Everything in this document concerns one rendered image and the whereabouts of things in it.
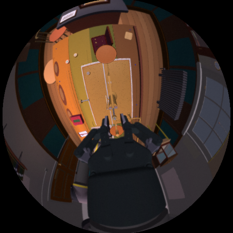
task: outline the door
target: door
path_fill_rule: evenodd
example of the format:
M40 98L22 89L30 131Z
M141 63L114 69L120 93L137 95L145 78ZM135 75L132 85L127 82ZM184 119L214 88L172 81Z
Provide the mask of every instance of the door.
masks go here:
M68 138L59 157L58 165L53 177L51 187L51 200L72 202L70 185L74 183L75 169L78 158L74 155L77 146Z

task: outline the round orange table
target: round orange table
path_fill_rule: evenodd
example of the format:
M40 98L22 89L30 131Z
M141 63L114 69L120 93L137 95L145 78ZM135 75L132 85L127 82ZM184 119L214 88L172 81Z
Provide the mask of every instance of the round orange table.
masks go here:
M48 84L53 84L56 82L54 69L53 69L53 60L50 60L45 66L44 78Z
M115 60L117 51L110 45L103 45L96 51L96 58L99 62L107 64Z
M63 26L60 29L55 29L52 34L49 37L49 40L52 42L55 42L56 40L58 40L66 31L66 27Z
M122 126L119 126L117 125L117 130L119 131L119 135L121 135L123 133L123 128ZM113 126L111 129L110 129L110 133L113 135L113 136L116 136L116 127Z

